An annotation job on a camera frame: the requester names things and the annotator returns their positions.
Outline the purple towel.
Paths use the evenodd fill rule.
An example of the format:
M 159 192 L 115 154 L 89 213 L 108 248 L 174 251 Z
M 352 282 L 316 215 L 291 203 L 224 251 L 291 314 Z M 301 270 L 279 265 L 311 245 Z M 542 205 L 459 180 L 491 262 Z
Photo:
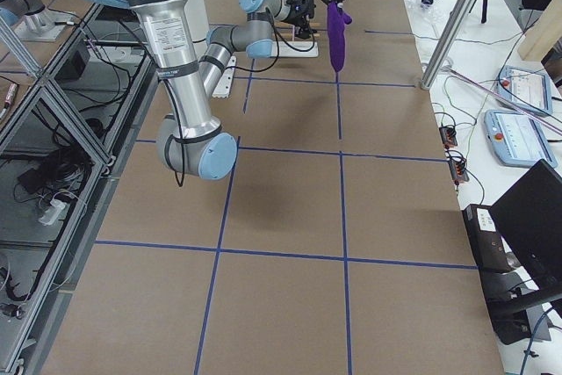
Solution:
M 330 63 L 336 73 L 340 72 L 346 58 L 345 29 L 352 17 L 342 8 L 342 3 L 330 2 L 327 7 L 327 32 Z

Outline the white towel rack base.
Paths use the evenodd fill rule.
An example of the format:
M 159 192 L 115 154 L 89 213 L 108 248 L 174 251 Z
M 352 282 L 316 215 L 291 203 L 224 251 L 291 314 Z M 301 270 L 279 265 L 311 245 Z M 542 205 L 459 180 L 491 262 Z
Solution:
M 284 43 L 274 41 L 270 51 L 270 58 L 315 58 L 319 56 L 319 48 L 312 41 L 293 41 Z

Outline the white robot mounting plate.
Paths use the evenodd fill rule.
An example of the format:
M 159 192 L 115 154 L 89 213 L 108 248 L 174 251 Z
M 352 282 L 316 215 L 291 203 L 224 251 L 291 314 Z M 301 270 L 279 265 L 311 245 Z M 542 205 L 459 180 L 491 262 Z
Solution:
M 234 81 L 234 72 L 237 65 L 237 58 L 232 55 L 228 64 L 226 65 L 225 71 L 223 72 L 220 80 L 218 81 L 212 97 L 213 98 L 228 98 L 231 93 L 231 89 Z

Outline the orange connector block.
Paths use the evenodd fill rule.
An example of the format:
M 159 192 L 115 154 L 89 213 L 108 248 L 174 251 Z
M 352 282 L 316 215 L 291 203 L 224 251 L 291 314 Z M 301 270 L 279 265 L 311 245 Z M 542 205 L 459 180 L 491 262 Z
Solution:
M 454 126 L 440 126 L 439 133 L 445 149 L 454 148 L 457 143 L 457 131 Z
M 450 156 L 448 159 L 451 178 L 455 185 L 460 185 L 470 180 L 466 170 L 466 159 L 460 156 Z

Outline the far teach pendant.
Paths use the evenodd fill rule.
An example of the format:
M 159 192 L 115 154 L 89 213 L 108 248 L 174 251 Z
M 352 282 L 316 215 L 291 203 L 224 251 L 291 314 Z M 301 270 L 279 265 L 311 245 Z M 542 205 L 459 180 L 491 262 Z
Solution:
M 502 98 L 539 115 L 552 113 L 551 82 L 543 70 L 506 65 L 498 79 L 497 92 Z

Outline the teach pendant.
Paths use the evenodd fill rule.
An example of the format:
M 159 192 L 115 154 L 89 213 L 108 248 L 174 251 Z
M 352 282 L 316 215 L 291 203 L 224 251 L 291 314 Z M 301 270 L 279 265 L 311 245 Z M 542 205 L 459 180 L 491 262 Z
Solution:
M 502 98 L 539 115 L 552 113 L 551 82 L 543 70 L 506 65 L 498 79 L 497 92 Z
M 530 168 L 545 160 L 553 168 L 558 167 L 542 127 L 534 119 L 517 112 L 488 110 L 484 125 L 492 150 L 502 164 Z

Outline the near teach pendant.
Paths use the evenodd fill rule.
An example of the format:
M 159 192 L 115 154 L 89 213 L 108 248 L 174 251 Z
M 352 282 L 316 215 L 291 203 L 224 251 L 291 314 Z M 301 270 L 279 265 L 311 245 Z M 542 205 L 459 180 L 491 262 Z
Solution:
M 553 168 L 558 167 L 542 127 L 534 119 L 517 112 L 488 110 L 484 125 L 492 150 L 502 164 L 530 168 L 545 160 Z

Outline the black monitor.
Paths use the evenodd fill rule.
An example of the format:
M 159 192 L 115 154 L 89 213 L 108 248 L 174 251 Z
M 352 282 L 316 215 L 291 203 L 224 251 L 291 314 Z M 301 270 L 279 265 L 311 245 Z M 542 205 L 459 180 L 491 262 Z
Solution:
M 549 163 L 536 162 L 489 212 L 539 287 L 561 281 L 561 175 Z

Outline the black computer box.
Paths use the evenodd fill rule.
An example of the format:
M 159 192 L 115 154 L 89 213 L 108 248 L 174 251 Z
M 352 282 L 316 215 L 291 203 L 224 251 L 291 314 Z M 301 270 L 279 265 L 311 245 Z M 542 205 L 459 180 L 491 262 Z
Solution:
M 478 268 L 492 273 L 508 273 L 521 264 L 511 251 L 506 251 L 489 213 L 490 206 L 470 204 L 464 211 L 465 229 Z

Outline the grey aluminium post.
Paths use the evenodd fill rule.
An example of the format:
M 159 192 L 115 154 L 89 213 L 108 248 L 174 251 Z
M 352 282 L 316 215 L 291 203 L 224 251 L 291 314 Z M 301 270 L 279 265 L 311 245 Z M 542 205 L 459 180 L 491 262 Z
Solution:
M 439 69 L 442 67 L 447 54 L 449 53 L 460 27 L 465 19 L 470 7 L 475 0 L 457 0 L 450 17 L 443 29 L 443 34 L 437 42 L 436 48 L 430 57 L 429 64 L 423 73 L 421 87 L 429 90 L 436 80 Z

